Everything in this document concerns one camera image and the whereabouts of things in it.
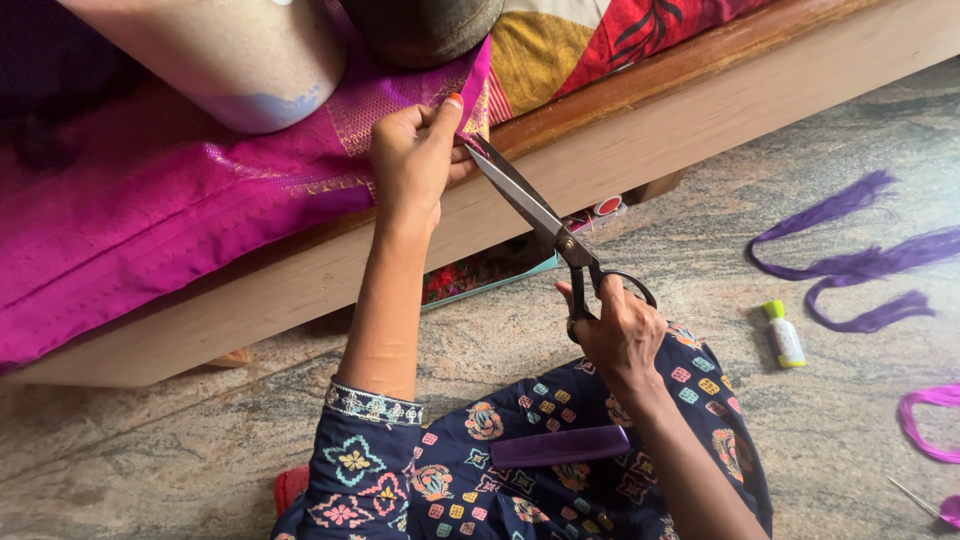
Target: woman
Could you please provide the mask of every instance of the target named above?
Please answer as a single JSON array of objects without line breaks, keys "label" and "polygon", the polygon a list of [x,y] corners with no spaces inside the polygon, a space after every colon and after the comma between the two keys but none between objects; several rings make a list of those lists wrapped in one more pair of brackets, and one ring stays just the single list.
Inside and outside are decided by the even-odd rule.
[{"label": "woman", "polygon": [[[444,186],[474,167],[454,145],[462,109],[451,94],[373,127],[367,271],[309,486],[272,538],[766,538],[766,482],[712,351],[616,276],[600,287],[600,319],[575,328],[585,358],[420,425],[423,261]],[[570,285],[557,288],[569,304]],[[492,441],[610,423],[630,434],[628,454],[515,470],[489,462]]]}]

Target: needle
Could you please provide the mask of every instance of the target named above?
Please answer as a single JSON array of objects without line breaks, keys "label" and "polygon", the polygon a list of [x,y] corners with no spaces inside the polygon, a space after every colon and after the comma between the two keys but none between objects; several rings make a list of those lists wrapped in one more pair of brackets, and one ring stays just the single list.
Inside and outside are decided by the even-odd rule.
[{"label": "needle", "polygon": [[919,497],[917,497],[916,495],[910,493],[910,491],[907,490],[907,488],[905,488],[905,487],[903,487],[902,485],[900,485],[900,483],[899,483],[898,481],[896,481],[896,480],[894,480],[894,479],[891,479],[890,477],[887,477],[887,479],[890,480],[890,481],[892,481],[892,482],[894,483],[894,485],[896,485],[898,488],[900,488],[900,490],[901,490],[903,493],[906,493],[907,495],[909,495],[909,496],[910,496],[910,499],[913,499],[914,501],[916,501],[917,503],[919,503],[921,506],[923,506],[924,508],[926,508],[926,511],[930,512],[931,514],[937,516],[937,517],[940,518],[940,519],[944,519],[944,516],[941,516],[941,515],[940,515],[940,512],[934,510],[933,508],[930,507],[929,504],[924,503],[923,501],[920,500]]}]

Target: sleeve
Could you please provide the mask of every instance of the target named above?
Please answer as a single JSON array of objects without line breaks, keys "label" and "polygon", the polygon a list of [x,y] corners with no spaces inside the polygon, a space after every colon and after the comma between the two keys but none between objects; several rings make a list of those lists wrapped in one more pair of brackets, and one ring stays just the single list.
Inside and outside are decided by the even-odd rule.
[{"label": "sleeve", "polygon": [[423,407],[333,380],[317,426],[297,539],[404,539]]}]

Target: beige container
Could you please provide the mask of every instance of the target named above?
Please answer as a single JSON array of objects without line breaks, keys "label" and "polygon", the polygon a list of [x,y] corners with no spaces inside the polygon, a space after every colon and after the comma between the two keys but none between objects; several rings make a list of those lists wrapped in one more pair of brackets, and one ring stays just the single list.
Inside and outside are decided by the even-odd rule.
[{"label": "beige container", "polygon": [[316,110],[346,47],[322,0],[60,0],[224,125],[262,134]]}]

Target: scissor pivot screw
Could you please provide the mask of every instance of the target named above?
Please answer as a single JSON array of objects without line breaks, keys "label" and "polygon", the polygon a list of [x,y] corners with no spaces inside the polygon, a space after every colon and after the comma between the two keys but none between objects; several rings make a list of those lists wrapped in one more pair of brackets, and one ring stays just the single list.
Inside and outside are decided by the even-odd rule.
[{"label": "scissor pivot screw", "polygon": [[562,240],[560,240],[559,242],[557,242],[557,248],[559,248],[561,252],[568,252],[568,251],[572,250],[572,249],[573,249],[573,238],[571,238],[571,237],[569,237],[569,236],[566,237],[566,238],[563,238]]}]

